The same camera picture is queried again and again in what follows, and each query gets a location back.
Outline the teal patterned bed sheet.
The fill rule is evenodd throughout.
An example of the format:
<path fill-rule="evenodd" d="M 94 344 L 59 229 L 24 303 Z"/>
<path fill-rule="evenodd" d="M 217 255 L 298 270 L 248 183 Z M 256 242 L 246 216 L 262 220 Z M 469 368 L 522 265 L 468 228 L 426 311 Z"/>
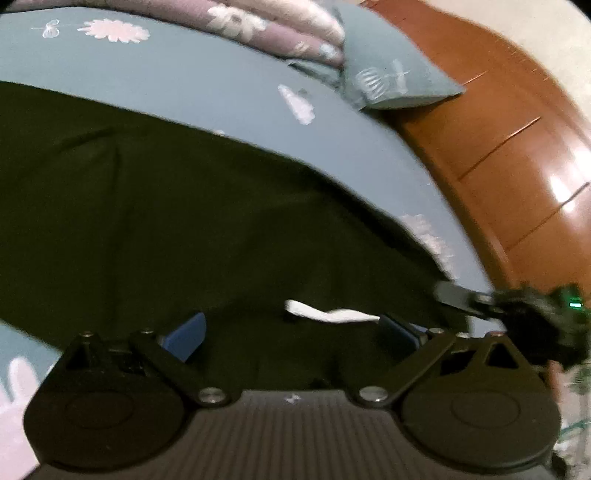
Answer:
<path fill-rule="evenodd" d="M 304 164 L 400 224 L 463 286 L 490 280 L 411 147 L 286 62 L 211 34 L 69 7 L 1 17 L 1 87 L 14 83 L 197 129 Z M 1 317 L 1 475 L 37 461 L 24 409 L 64 348 Z"/>

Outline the black drawstring pants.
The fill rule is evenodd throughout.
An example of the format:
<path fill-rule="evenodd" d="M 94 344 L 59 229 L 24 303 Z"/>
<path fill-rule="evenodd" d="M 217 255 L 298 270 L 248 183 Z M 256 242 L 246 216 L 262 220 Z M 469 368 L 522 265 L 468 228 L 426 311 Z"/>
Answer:
<path fill-rule="evenodd" d="M 206 318 L 209 386 L 361 388 L 411 352 L 391 327 L 287 313 L 389 314 L 464 330 L 444 273 L 398 223 L 304 164 L 24 85 L 1 87 L 1 317 L 66 347 Z"/>

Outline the teal pillow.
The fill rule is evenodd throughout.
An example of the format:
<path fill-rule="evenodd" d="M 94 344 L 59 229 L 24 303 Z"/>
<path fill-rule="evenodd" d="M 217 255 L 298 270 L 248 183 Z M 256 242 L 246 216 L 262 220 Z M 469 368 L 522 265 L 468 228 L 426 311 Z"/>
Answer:
<path fill-rule="evenodd" d="M 297 59 L 288 59 L 287 64 L 339 92 L 356 109 L 415 108 L 465 92 L 380 14 L 342 1 L 325 6 L 346 33 L 342 67 Z"/>

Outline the pink purple folded quilt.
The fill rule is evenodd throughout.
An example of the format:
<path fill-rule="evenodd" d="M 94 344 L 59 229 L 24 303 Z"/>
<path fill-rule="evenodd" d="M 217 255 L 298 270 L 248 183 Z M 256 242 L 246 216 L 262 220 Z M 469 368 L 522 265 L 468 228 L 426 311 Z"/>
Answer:
<path fill-rule="evenodd" d="M 284 59 L 342 67 L 345 30 L 314 1 L 12 1 L 9 12 L 89 7 L 204 31 Z"/>

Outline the wooden headboard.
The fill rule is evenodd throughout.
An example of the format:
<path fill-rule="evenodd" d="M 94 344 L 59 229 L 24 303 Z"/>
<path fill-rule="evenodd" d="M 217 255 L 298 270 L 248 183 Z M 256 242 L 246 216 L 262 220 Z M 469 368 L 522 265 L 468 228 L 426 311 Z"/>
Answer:
<path fill-rule="evenodd" d="M 590 289 L 590 126 L 490 30 L 421 1 L 373 1 L 464 93 L 383 119 L 423 160 L 498 287 Z"/>

